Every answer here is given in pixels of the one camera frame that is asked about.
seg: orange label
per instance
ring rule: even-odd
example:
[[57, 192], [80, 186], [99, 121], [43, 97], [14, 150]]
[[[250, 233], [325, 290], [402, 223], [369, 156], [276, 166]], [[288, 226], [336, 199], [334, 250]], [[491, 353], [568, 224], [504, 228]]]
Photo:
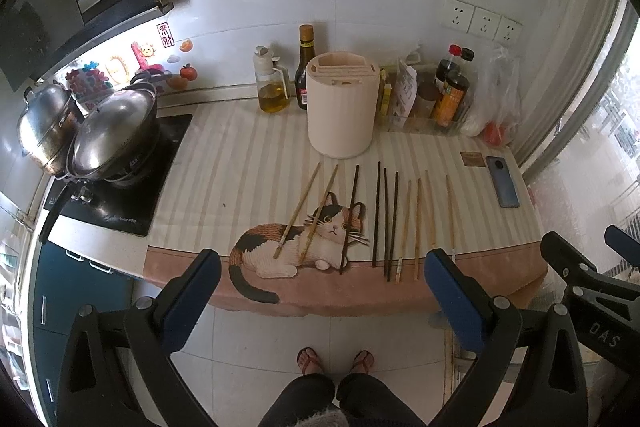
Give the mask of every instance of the orange label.
[[449, 126], [463, 96], [464, 91], [455, 89], [445, 82], [444, 93], [433, 110], [433, 118], [439, 126]]

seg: calico cat illustration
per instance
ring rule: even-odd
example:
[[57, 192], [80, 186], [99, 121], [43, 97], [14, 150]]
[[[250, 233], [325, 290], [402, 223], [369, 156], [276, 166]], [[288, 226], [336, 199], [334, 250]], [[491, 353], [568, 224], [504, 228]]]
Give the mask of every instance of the calico cat illustration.
[[274, 292], [261, 290], [250, 285], [242, 274], [242, 265], [254, 270], [265, 279], [293, 277], [298, 273], [300, 253], [305, 248], [311, 224], [317, 212], [320, 212], [316, 233], [306, 252], [304, 265], [315, 265], [319, 270], [329, 267], [339, 268], [342, 256], [344, 235], [349, 229], [349, 238], [354, 243], [367, 244], [362, 235], [364, 204], [355, 203], [351, 211], [351, 224], [348, 227], [349, 209], [338, 204], [335, 194], [329, 192], [322, 208], [316, 208], [308, 216], [302, 227], [291, 227], [282, 251], [277, 259], [273, 255], [287, 225], [267, 223], [244, 232], [229, 256], [229, 277], [236, 289], [248, 299], [276, 304], [280, 298]]

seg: electrical socket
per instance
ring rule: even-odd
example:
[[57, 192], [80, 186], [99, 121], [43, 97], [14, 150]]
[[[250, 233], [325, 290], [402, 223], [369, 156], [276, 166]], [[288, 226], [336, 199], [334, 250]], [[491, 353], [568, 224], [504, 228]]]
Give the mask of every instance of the electrical socket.
[[466, 33], [474, 13], [474, 6], [456, 0], [444, 0], [441, 22], [443, 26]]
[[502, 16], [494, 41], [500, 42], [503, 46], [513, 46], [518, 40], [521, 32], [522, 24]]
[[500, 23], [500, 14], [490, 12], [479, 6], [476, 6], [474, 15], [471, 18], [471, 24], [469, 26], [469, 33], [476, 37], [483, 37], [494, 40], [495, 33], [498, 30], [498, 24]]

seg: foot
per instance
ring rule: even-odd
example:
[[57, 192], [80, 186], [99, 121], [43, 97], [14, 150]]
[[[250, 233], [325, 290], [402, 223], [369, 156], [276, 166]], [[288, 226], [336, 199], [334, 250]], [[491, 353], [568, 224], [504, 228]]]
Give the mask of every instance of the foot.
[[363, 349], [353, 359], [353, 365], [351, 366], [350, 373], [364, 373], [365, 375], [368, 375], [374, 362], [375, 359], [373, 358], [373, 355], [366, 349]]
[[303, 375], [324, 373], [320, 357], [318, 357], [318, 354], [311, 347], [303, 347], [300, 349], [296, 361]]

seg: blue cabinet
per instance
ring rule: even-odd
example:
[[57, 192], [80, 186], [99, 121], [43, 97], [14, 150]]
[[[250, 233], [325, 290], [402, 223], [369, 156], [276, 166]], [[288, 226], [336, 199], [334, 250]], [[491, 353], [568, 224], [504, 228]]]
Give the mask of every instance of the blue cabinet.
[[30, 305], [33, 307], [33, 360], [37, 386], [49, 424], [56, 424], [58, 380], [66, 342], [79, 308], [100, 312], [131, 305], [133, 279], [64, 248], [47, 243], [40, 250]]

